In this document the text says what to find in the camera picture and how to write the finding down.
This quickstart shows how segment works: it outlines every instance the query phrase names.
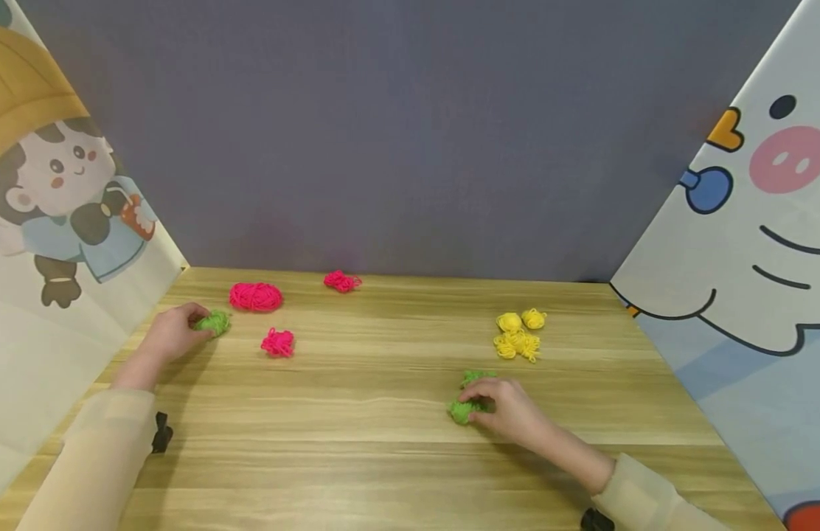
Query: green yarn bundle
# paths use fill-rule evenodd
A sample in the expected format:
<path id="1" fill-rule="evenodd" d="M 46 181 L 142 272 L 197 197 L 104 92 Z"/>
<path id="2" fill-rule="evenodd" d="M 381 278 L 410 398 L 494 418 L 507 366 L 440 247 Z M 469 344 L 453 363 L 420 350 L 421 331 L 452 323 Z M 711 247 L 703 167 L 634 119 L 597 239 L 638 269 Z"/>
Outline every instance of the green yarn bundle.
<path id="1" fill-rule="evenodd" d="M 200 319 L 192 326 L 194 330 L 212 330 L 213 337 L 218 337 L 230 330 L 230 313 L 212 310 L 209 317 Z"/>
<path id="2" fill-rule="evenodd" d="M 464 371 L 464 380 L 460 384 L 460 388 L 464 389 L 468 384 L 471 382 L 478 380 L 479 378 L 494 378 L 496 374 L 494 372 L 487 372 L 484 370 L 465 370 Z M 472 412 L 488 412 L 490 410 L 488 403 L 483 403 L 479 400 L 470 400 L 468 402 L 459 402 L 455 400 L 448 404 L 448 413 L 451 415 L 451 419 L 454 419 L 455 423 L 458 423 L 462 426 L 466 426 L 468 424 L 468 415 Z"/>

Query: yellow yarn bundle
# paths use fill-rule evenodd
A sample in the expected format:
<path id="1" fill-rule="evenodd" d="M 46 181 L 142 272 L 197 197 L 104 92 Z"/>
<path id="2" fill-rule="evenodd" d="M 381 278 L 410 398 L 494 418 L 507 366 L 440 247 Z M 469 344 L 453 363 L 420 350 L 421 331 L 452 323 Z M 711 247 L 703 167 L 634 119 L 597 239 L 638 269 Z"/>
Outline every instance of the yellow yarn bundle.
<path id="1" fill-rule="evenodd" d="M 518 313 L 502 313 L 498 319 L 496 319 L 496 324 L 498 324 L 498 328 L 503 332 L 522 330 L 522 319 L 518 317 Z"/>
<path id="2" fill-rule="evenodd" d="M 522 343 L 522 351 L 519 353 L 522 354 L 523 358 L 535 364 L 537 363 L 537 357 L 540 355 L 537 352 L 539 349 L 540 338 L 537 336 L 532 336 L 531 334 L 526 334 L 525 341 Z"/>
<path id="3" fill-rule="evenodd" d="M 540 338 L 528 334 L 520 327 L 512 332 L 504 332 L 493 337 L 493 344 L 499 358 L 513 359 L 520 354 L 531 363 L 537 363 Z"/>
<path id="4" fill-rule="evenodd" d="M 510 341 L 507 340 L 507 334 L 493 337 L 493 345 L 496 346 L 499 358 L 513 359 L 516 357 L 516 347 L 512 346 Z"/>
<path id="5" fill-rule="evenodd" d="M 531 330 L 539 330 L 546 324 L 546 314 L 531 308 L 522 312 L 522 322 Z"/>

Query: sleeve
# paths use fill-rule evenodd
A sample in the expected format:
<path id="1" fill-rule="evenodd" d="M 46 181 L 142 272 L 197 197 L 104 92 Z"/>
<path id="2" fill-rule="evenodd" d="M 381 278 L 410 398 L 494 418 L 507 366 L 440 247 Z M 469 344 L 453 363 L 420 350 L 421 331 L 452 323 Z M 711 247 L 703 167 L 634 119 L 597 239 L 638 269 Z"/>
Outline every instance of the sleeve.
<path id="1" fill-rule="evenodd" d="M 30 219 L 21 225 L 21 232 L 24 248 L 33 254 L 65 261 L 81 254 L 80 236 L 68 221 L 58 225 L 51 218 Z"/>
<path id="2" fill-rule="evenodd" d="M 18 531 L 118 527 L 156 431 L 153 393 L 110 389 L 89 398 Z"/>
<path id="3" fill-rule="evenodd" d="M 626 454 L 605 491 L 593 498 L 618 529 L 630 531 L 728 531 L 680 497 L 671 482 Z"/>

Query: yarn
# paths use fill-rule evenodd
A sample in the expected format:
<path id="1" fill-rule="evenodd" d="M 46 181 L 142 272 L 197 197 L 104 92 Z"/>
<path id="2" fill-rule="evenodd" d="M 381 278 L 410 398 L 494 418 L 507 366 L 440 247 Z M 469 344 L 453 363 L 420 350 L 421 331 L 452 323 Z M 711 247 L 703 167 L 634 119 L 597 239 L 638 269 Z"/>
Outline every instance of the yarn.
<path id="1" fill-rule="evenodd" d="M 522 328 L 522 319 L 517 313 L 507 312 L 499 315 L 496 324 L 503 332 L 515 332 Z"/>
<path id="2" fill-rule="evenodd" d="M 220 310 L 212 310 L 208 317 L 200 319 L 192 326 L 193 330 L 212 330 L 213 337 L 218 337 L 230 330 L 230 314 Z"/>
<path id="3" fill-rule="evenodd" d="M 482 378 L 495 378 L 496 374 L 493 371 L 486 370 L 465 370 L 464 380 L 460 382 L 460 388 L 465 389 L 468 384 L 475 380 Z"/>
<path id="4" fill-rule="evenodd" d="M 468 384 L 471 384 L 471 382 L 479 378 L 494 377 L 495 375 L 494 372 L 484 370 L 465 370 L 464 380 L 461 382 L 460 388 L 465 388 Z M 455 400 L 448 404 L 448 413 L 451 415 L 451 419 L 461 426 L 468 424 L 468 415 L 472 412 L 488 412 L 489 410 L 490 404 L 480 400 L 469 400 L 468 402 Z"/>
<path id="5" fill-rule="evenodd" d="M 531 308 L 522 312 L 522 322 L 526 328 L 539 330 L 546 324 L 546 314 L 537 312 L 537 308 Z"/>
<path id="6" fill-rule="evenodd" d="M 505 334 L 493 337 L 493 345 L 496 346 L 499 358 L 513 359 L 516 357 L 516 348 L 510 344 Z"/>
<path id="7" fill-rule="evenodd" d="M 333 273 L 328 273 L 325 276 L 324 284 L 328 287 L 332 287 L 339 293 L 348 293 L 356 286 L 362 284 L 362 280 L 360 280 L 360 277 L 356 275 L 347 276 L 341 270 L 337 269 L 336 271 L 333 271 Z"/>
<path id="8" fill-rule="evenodd" d="M 448 404 L 448 413 L 451 415 L 451 419 L 454 419 L 455 423 L 461 426 L 468 424 L 468 415 L 470 415 L 470 413 L 487 412 L 487 410 L 489 410 L 489 406 L 472 400 L 468 402 L 458 402 L 455 400 Z"/>
<path id="9" fill-rule="evenodd" d="M 499 358 L 513 359 L 520 354 L 531 363 L 537 363 L 540 338 L 528 334 L 521 328 L 514 332 L 504 332 L 493 337 L 493 344 Z"/>
<path id="10" fill-rule="evenodd" d="M 523 358 L 527 359 L 529 362 L 535 364 L 537 363 L 537 357 L 540 355 L 537 351 L 540 348 L 540 338 L 537 336 L 532 336 L 531 334 L 525 334 L 525 340 L 523 340 L 521 351 L 518 351 L 522 355 Z"/>
<path id="11" fill-rule="evenodd" d="M 230 288 L 230 305 L 251 312 L 271 312 L 283 303 L 283 295 L 276 286 L 257 282 L 239 282 Z"/>
<path id="12" fill-rule="evenodd" d="M 291 358 L 293 354 L 292 343 L 295 336 L 289 330 L 278 332 L 274 326 L 268 331 L 260 347 L 272 358 Z"/>

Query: cartoon pig illustration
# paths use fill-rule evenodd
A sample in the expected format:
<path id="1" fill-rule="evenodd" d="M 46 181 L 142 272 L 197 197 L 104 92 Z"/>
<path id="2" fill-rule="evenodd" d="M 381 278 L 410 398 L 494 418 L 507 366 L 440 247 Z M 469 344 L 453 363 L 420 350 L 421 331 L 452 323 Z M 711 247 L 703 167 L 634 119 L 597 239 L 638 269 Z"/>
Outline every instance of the cartoon pig illustration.
<path id="1" fill-rule="evenodd" d="M 820 328 L 820 110 L 778 94 L 742 116 L 726 112 L 707 141 L 719 151 L 703 147 L 708 167 L 685 172 L 612 286 L 641 312 L 786 356 Z"/>

